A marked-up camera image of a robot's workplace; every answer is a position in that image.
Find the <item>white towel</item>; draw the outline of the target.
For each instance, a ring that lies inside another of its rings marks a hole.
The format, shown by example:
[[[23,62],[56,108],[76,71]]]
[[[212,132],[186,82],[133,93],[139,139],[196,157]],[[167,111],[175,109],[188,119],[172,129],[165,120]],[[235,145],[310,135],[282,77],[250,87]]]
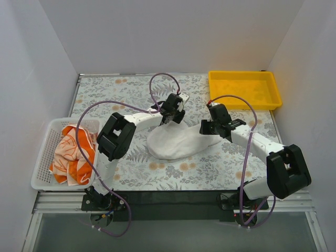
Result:
[[[147,137],[149,153],[159,160],[187,158],[218,144],[218,135],[200,134],[201,125],[189,127],[185,122],[170,122],[153,129]]]

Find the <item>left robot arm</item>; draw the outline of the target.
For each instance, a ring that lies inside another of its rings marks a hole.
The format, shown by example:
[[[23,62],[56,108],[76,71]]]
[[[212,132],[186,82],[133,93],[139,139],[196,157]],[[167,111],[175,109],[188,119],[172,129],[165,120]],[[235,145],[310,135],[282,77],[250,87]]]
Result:
[[[118,162],[126,155],[134,135],[171,121],[181,123],[185,115],[184,106],[189,98],[185,93],[178,95],[172,93],[162,102],[160,112],[156,112],[156,107],[152,106],[145,113],[130,115],[113,113],[97,137],[101,157],[97,167],[98,175],[93,182],[94,189],[102,195],[108,194],[109,189],[112,189]]]

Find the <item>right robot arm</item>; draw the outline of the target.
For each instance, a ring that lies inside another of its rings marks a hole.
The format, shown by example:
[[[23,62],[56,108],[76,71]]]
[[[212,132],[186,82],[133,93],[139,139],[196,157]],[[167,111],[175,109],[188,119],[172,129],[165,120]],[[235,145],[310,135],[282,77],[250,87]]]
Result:
[[[238,188],[239,200],[247,203],[275,196],[284,199],[312,182],[301,148],[276,143],[254,133],[241,119],[232,120],[223,104],[208,104],[210,120],[202,120],[200,134],[219,135],[231,143],[245,147],[266,165],[267,175],[244,183]]]

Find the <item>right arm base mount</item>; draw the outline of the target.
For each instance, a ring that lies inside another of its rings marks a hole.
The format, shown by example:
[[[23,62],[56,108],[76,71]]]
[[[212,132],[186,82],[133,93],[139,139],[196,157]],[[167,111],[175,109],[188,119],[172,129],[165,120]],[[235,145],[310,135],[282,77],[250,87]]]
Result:
[[[245,193],[243,193],[243,201],[240,203],[240,188],[237,190],[219,190],[216,191],[216,203],[218,207],[223,211],[237,210],[237,213],[233,213],[234,221],[238,226],[252,229],[261,226],[265,223],[273,213],[275,205],[269,208],[266,198],[249,199]],[[258,213],[260,210],[269,210],[267,216],[258,221]]]

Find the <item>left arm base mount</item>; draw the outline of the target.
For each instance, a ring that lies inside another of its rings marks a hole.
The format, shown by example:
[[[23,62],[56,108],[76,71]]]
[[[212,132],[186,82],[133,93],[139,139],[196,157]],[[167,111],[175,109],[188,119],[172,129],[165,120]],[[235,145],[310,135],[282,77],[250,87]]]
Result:
[[[95,219],[99,221],[106,217],[112,217],[114,212],[126,210],[124,200],[108,193],[107,195],[102,195],[97,192],[93,186],[85,189],[85,194],[82,198],[81,210],[82,211],[93,211],[93,212],[103,212],[98,215]]]

